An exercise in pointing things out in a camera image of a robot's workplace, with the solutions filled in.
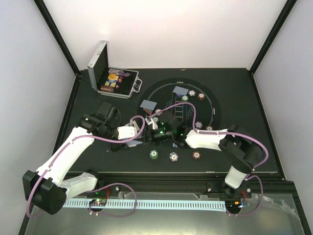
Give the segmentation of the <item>brown poker chip stack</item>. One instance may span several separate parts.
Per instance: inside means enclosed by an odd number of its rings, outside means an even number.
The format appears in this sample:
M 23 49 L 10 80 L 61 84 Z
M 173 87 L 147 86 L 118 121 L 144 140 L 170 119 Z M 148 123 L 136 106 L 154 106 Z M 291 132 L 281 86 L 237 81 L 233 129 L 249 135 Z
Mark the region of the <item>brown poker chip stack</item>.
M 195 152 L 192 153 L 192 157 L 194 159 L 199 159 L 201 157 L 201 154 L 200 154 L 199 151 L 195 151 Z

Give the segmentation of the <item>blue white chip stack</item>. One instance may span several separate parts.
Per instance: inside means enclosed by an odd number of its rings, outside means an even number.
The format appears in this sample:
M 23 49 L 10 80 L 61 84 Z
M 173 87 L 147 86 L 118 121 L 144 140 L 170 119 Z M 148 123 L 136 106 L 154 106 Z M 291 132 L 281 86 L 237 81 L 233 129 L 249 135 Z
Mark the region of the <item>blue white chip stack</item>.
M 175 153 L 175 152 L 172 152 L 169 154 L 169 159 L 173 162 L 177 161 L 178 160 L 178 155 Z

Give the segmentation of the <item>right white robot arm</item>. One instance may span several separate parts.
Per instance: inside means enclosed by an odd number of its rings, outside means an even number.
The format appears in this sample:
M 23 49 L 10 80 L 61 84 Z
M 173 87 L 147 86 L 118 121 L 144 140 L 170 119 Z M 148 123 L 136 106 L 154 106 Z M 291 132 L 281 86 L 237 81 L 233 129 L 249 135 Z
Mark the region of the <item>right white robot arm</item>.
M 242 130 L 238 125 L 216 131 L 181 125 L 172 127 L 169 124 L 162 124 L 160 128 L 153 129 L 148 125 L 140 139 L 150 144 L 172 140 L 180 148 L 204 148 L 222 152 L 231 162 L 231 167 L 219 193 L 231 198 L 240 192 L 242 182 L 248 180 L 253 170 L 265 163 L 269 157 L 267 148 L 258 140 L 240 133 Z

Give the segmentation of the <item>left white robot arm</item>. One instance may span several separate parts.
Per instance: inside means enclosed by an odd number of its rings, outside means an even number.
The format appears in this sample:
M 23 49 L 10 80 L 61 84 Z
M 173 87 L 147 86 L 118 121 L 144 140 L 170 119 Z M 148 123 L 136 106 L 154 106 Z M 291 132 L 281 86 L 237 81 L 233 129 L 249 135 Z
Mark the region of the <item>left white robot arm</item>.
M 67 172 L 80 155 L 95 140 L 124 144 L 136 139 L 143 128 L 138 128 L 134 119 L 126 126 L 114 125 L 115 112 L 83 115 L 61 147 L 36 171 L 27 171 L 22 177 L 26 215 L 34 218 L 31 206 L 42 212 L 57 213 L 64 203 L 82 193 L 100 195 L 109 190 L 100 176 L 93 171 L 65 180 Z

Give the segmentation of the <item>green poker chip stack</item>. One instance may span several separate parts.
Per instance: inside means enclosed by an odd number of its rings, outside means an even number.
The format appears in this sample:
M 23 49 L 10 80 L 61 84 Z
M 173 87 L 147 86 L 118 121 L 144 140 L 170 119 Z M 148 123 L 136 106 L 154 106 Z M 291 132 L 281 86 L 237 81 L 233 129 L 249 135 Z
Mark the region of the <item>green poker chip stack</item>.
M 149 153 L 149 156 L 153 160 L 157 159 L 158 158 L 158 151 L 157 150 L 151 150 Z

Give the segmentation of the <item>red triangular all-in marker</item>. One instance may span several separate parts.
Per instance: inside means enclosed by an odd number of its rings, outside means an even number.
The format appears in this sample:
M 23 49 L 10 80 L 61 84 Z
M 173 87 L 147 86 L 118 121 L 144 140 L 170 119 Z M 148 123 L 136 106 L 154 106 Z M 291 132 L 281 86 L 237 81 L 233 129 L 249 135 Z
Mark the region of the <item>red triangular all-in marker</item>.
M 153 110 L 150 109 L 143 109 L 145 111 L 145 113 L 147 113 L 148 115 L 151 115 L 153 113 Z

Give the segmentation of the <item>blue white chip top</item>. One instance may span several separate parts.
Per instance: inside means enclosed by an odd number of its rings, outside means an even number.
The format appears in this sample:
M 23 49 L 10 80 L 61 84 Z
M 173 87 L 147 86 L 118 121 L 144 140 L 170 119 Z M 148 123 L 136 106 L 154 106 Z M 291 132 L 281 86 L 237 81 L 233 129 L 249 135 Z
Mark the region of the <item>blue white chip top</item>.
M 190 90 L 190 91 L 188 92 L 188 94 L 189 94 L 190 96 L 195 96 L 196 92 L 195 92 L 194 90 Z

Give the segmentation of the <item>dealt card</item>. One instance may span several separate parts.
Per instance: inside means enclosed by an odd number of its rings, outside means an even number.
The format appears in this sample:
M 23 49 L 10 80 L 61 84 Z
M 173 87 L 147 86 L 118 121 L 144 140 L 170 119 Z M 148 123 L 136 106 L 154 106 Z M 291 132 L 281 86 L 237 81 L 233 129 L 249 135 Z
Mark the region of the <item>dealt card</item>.
M 143 100 L 140 104 L 140 108 L 142 109 L 148 109 L 148 110 L 154 110 L 157 103 L 150 100 Z
M 183 87 L 179 87 L 179 86 L 175 86 L 175 88 L 173 89 L 173 93 L 179 94 L 179 95 L 187 95 L 189 92 L 188 89 L 183 88 Z

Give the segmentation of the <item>blue backed card deck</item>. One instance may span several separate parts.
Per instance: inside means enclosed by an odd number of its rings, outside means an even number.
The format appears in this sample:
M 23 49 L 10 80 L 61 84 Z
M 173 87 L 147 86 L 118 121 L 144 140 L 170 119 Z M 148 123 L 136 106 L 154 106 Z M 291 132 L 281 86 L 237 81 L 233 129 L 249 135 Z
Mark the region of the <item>blue backed card deck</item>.
M 138 140 L 131 140 L 131 141 L 126 142 L 128 147 L 136 147 L 137 145 L 140 145 L 142 143 L 143 143 L 142 141 L 138 141 Z

